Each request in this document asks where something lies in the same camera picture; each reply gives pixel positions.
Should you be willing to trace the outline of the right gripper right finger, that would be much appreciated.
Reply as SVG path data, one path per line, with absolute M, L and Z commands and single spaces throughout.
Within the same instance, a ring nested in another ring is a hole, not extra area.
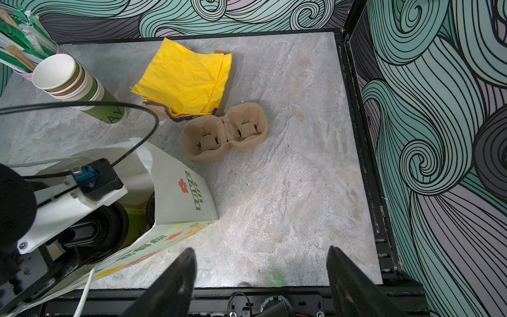
M 326 260 L 331 298 L 337 316 L 407 316 L 338 247 Z

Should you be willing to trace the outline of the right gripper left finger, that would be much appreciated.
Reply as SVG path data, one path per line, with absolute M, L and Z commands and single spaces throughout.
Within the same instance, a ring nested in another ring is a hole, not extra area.
M 193 248 L 186 248 L 122 315 L 187 316 L 197 270 L 195 252 Z

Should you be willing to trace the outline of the white paper gift bag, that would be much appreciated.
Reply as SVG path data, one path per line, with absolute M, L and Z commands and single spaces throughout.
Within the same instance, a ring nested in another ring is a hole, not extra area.
M 139 138 L 52 160 L 47 169 L 29 176 L 35 192 L 55 186 L 66 175 L 76 181 L 93 177 L 131 149 Z M 31 253 L 21 254 L 15 243 L 13 260 L 19 271 L 1 284 L 1 315 L 13 316 L 79 287 L 89 286 L 122 269 L 136 265 L 194 235 L 218 219 L 206 181 L 191 168 L 149 142 L 144 142 L 114 167 L 128 193 L 118 203 L 145 210 L 155 193 L 155 223 L 129 247 L 96 264 L 81 265 L 58 243 L 60 233 Z M 87 193 L 100 198 L 99 187 L 87 184 Z

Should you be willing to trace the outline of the black cup lid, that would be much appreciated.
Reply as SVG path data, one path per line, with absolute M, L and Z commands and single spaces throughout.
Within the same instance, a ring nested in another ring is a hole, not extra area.
M 64 230 L 58 243 L 81 265 L 96 264 L 117 252 L 129 230 L 128 213 L 120 203 L 102 206 Z
M 154 226 L 155 223 L 155 193 L 153 192 L 151 196 L 149 197 L 146 208 L 145 208 L 145 215 L 147 218 L 148 226 L 151 228 Z

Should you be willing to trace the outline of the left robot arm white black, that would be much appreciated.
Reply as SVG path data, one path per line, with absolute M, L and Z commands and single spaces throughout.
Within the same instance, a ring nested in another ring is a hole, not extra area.
M 48 102 L 22 106 L 10 106 L 2 108 L 1 115 L 6 116 L 8 114 L 53 108 L 70 108 L 72 106 L 97 106 L 103 108 L 106 106 L 122 106 L 124 108 L 136 109 L 146 112 L 154 117 L 154 126 L 147 136 L 142 138 L 141 141 L 136 143 L 119 159 L 110 164 L 110 166 L 104 167 L 96 172 L 93 177 L 84 181 L 79 181 L 77 185 L 58 194 L 54 194 L 51 198 L 48 198 L 41 203 L 36 202 L 34 191 L 28 184 L 28 176 L 21 176 L 8 166 L 1 165 L 1 284 L 13 279 L 19 271 L 18 265 L 13 260 L 15 243 L 17 243 L 32 227 L 38 209 L 49 204 L 51 201 L 70 193 L 74 189 L 86 186 L 91 182 L 105 180 L 112 174 L 116 165 L 144 144 L 144 142 L 146 142 L 156 132 L 159 125 L 158 116 L 148 108 L 118 101 Z

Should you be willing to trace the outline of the brown pulp cup carrier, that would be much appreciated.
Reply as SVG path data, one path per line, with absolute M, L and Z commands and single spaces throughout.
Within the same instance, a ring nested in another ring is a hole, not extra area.
M 191 161 L 204 164 L 224 157 L 231 149 L 244 150 L 269 137 L 264 108 L 254 102 L 239 104 L 221 117 L 201 116 L 182 131 L 182 148 Z

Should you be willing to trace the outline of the yellow napkin stack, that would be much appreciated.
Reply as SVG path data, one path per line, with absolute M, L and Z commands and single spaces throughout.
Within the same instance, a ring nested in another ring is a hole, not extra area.
M 223 101 L 234 54 L 200 54 L 169 39 L 147 66 L 132 93 L 165 107 L 175 119 L 214 114 Z

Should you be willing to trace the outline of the stack of green paper cups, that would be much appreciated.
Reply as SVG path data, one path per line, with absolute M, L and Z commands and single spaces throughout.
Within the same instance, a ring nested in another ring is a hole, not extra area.
M 116 101 L 98 79 L 68 54 L 55 54 L 42 60 L 32 73 L 32 82 L 62 102 Z M 116 104 L 73 108 L 110 125 L 121 124 L 128 116 L 127 110 Z

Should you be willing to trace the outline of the pink holder with straws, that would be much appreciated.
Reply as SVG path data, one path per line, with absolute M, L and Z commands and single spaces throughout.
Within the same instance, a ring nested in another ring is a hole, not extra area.
M 31 81 L 36 66 L 44 59 L 63 54 L 39 17 L 21 7 L 1 6 L 1 70 L 12 71 Z

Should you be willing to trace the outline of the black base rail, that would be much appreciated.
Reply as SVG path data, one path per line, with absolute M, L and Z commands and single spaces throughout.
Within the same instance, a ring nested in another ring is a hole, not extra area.
M 402 282 L 379 286 L 390 301 L 409 316 L 430 316 L 423 286 Z M 83 316 L 120 316 L 144 289 L 93 289 Z M 197 288 L 190 302 L 190 316 L 257 316 L 282 301 L 297 316 L 336 316 L 329 287 Z

